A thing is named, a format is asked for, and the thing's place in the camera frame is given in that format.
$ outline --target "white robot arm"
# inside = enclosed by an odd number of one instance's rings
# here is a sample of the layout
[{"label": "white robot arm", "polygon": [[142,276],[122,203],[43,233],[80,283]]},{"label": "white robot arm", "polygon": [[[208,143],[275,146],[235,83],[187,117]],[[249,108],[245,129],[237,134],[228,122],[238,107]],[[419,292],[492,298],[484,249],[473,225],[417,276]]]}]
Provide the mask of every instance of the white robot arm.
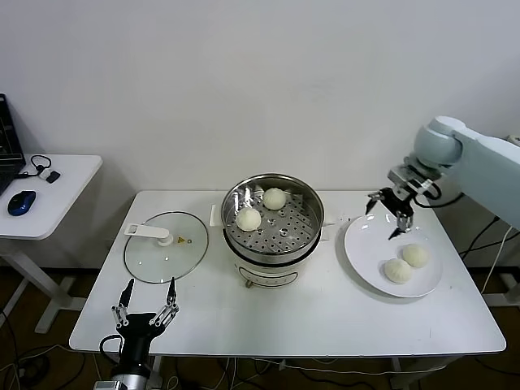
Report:
[{"label": "white robot arm", "polygon": [[520,227],[520,147],[483,136],[446,116],[420,128],[414,152],[388,173],[393,187],[371,193],[366,212],[381,201],[397,217],[396,231],[389,239],[407,232],[413,224],[410,202],[443,174],[494,215]]}]

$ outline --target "laptop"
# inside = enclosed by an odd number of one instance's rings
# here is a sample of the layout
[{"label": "laptop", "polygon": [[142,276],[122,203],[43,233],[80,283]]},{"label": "laptop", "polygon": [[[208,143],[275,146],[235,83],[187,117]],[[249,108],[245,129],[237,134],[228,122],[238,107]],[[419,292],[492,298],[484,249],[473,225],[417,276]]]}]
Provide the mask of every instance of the laptop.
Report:
[{"label": "laptop", "polygon": [[6,95],[0,93],[0,195],[23,167],[25,167],[24,153],[16,136]]}]

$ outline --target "white table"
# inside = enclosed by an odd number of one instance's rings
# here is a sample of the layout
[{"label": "white table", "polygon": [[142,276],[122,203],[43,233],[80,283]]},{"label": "white table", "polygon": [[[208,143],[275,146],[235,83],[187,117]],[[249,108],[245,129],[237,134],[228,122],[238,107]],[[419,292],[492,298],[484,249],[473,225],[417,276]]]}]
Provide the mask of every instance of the white table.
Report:
[{"label": "white table", "polygon": [[[422,226],[440,251],[444,274],[426,297],[387,296],[364,282],[349,265],[343,236],[349,218],[365,210],[367,192],[318,192],[337,224],[329,227],[305,265],[301,278],[283,288],[245,288],[233,266],[234,254],[222,230],[209,227],[210,245],[199,266],[176,283],[180,312],[150,353],[177,356],[272,358],[439,357],[422,360],[416,370],[471,353],[505,348],[505,339],[432,210],[419,209]],[[123,222],[140,223],[164,211],[195,214],[208,226],[210,208],[225,192],[144,191]],[[82,351],[98,351],[100,340],[115,333],[111,305],[132,275],[124,265],[126,237],[119,231],[70,338]],[[155,311],[167,284],[136,280],[129,313]],[[107,343],[117,350],[118,342]],[[401,375],[400,388],[417,379]]]},{"label": "white table", "polygon": [[[35,172],[26,154],[27,166],[22,171]],[[50,236],[93,178],[102,160],[99,156],[46,154],[52,160],[51,169],[61,174],[49,184],[37,177],[13,181],[0,196],[0,256],[24,276],[24,281],[5,307],[6,315],[14,307],[25,286],[30,281],[51,301],[38,322],[35,332],[47,333],[59,310],[81,311],[84,298],[70,297],[68,289],[74,278],[65,277],[57,285],[41,268],[16,245],[16,240],[43,240]],[[36,191],[37,197],[27,214],[13,217],[7,213],[7,203],[13,195],[23,190]]]}]

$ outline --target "glass lid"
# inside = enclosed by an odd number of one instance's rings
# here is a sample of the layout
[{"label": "glass lid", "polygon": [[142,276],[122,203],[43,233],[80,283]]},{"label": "glass lid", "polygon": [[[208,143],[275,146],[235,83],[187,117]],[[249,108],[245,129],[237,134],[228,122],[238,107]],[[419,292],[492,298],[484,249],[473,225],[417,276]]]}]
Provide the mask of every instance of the glass lid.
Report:
[{"label": "glass lid", "polygon": [[155,215],[145,226],[167,229],[170,244],[156,238],[131,236],[124,249],[124,263],[137,279],[148,283],[167,283],[193,271],[208,249],[208,231],[195,215],[173,211]]}]

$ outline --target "floor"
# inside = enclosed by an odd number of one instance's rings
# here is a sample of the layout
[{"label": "floor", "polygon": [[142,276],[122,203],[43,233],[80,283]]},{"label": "floor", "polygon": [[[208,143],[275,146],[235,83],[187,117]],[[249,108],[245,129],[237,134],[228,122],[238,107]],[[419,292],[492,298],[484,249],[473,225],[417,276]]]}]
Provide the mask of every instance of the floor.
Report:
[{"label": "floor", "polygon": [[[60,281],[61,275],[52,275],[56,280]],[[82,275],[72,287],[71,294],[77,297],[87,297],[93,286],[95,275]],[[15,291],[21,278],[10,268],[0,268],[0,305],[4,306],[10,295]],[[474,275],[477,285],[483,282],[482,275]],[[488,292],[503,292],[499,278],[494,276],[489,284]],[[77,313],[62,312],[56,318],[54,326],[46,335],[38,335],[34,333],[39,315],[46,307],[48,300],[45,295],[40,293],[32,285],[29,285],[20,298],[15,309],[9,316],[13,331],[16,336],[16,344],[19,355],[41,346],[52,346],[55,344],[67,345],[68,337],[72,332],[74,324],[77,320]],[[500,354],[478,357],[481,362],[487,366],[494,367],[499,371],[509,371],[513,374],[503,374],[486,368],[482,363],[477,362],[475,357],[464,357],[451,364],[448,368],[436,372],[414,385],[411,389],[421,388],[422,390],[460,390],[471,388],[474,390],[490,389],[507,390],[520,388],[520,310],[515,308],[497,308],[492,309],[496,321],[500,325],[501,330],[505,334],[508,342],[508,348]],[[11,334],[8,327],[4,326],[0,329],[0,342],[2,343],[2,351],[0,353],[0,367],[12,363],[14,359],[13,344]],[[80,354],[54,349],[46,354],[49,362],[49,370],[45,377],[38,384],[27,388],[33,390],[47,390],[60,388],[70,388],[75,390],[91,390],[93,384],[98,380],[96,367],[94,365],[92,354]],[[84,367],[80,371],[74,382],[63,385],[80,370],[84,358]],[[97,363],[103,379],[110,378],[110,363],[106,362],[100,355],[96,356]],[[162,377],[168,380],[176,372],[181,378],[181,385],[184,390],[201,388],[205,386],[213,388],[219,381],[223,370],[219,366],[227,364],[226,359],[214,358],[179,358],[166,357],[162,362]],[[229,362],[228,372],[232,376],[235,362]],[[234,379],[234,386],[242,382],[242,379],[256,375],[257,372],[263,372],[266,369],[265,362],[255,362],[251,359],[240,359],[238,361],[237,376]],[[322,364],[313,360],[297,360],[289,361],[289,365],[318,368],[321,370],[335,371],[387,371],[391,370],[389,359],[352,359],[338,360],[332,364]],[[307,379],[299,370],[286,369],[279,370],[278,366],[271,365],[267,371],[258,377],[251,379],[253,384],[243,383],[237,388],[239,390],[250,390],[258,388],[260,390],[270,389],[319,389],[328,390],[340,388],[342,385],[353,389],[371,388],[377,390],[390,389],[388,377],[367,376],[367,375],[340,375],[327,374],[316,371],[304,371],[311,379],[325,382],[314,382]],[[12,381],[12,370],[4,370],[0,372],[0,389],[8,390]],[[337,384],[328,383],[327,381],[336,382]],[[171,387],[176,384],[176,380],[172,379]],[[219,389],[228,388],[226,380],[224,380]]]}]

